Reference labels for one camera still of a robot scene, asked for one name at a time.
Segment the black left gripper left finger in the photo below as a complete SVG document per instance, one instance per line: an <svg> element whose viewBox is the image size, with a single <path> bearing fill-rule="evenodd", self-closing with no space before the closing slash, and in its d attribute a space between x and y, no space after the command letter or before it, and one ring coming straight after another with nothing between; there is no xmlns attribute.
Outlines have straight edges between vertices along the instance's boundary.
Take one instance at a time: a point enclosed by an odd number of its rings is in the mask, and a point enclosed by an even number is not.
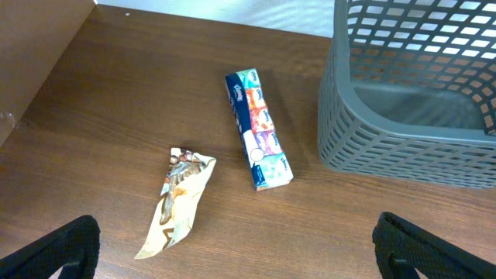
<svg viewBox="0 0 496 279"><path fill-rule="evenodd" d="M93 278L98 265L100 229L82 215L1 259L2 278Z"/></svg>

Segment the grey plastic basket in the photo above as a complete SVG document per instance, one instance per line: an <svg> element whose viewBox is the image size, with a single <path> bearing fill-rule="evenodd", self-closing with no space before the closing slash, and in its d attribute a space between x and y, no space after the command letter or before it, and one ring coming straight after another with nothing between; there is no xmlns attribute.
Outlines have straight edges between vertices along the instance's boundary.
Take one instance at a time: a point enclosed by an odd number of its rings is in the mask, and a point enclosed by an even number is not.
<svg viewBox="0 0 496 279"><path fill-rule="evenodd" d="M337 1L318 150L339 172L495 186L495 3Z"/></svg>

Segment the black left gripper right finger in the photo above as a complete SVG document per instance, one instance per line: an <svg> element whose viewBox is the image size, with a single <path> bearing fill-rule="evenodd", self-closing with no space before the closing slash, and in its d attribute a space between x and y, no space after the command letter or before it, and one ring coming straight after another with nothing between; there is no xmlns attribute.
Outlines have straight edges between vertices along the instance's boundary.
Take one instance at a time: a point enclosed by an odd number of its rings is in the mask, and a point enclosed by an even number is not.
<svg viewBox="0 0 496 279"><path fill-rule="evenodd" d="M383 278L494 278L495 265L391 213L379 216L374 252Z"/></svg>

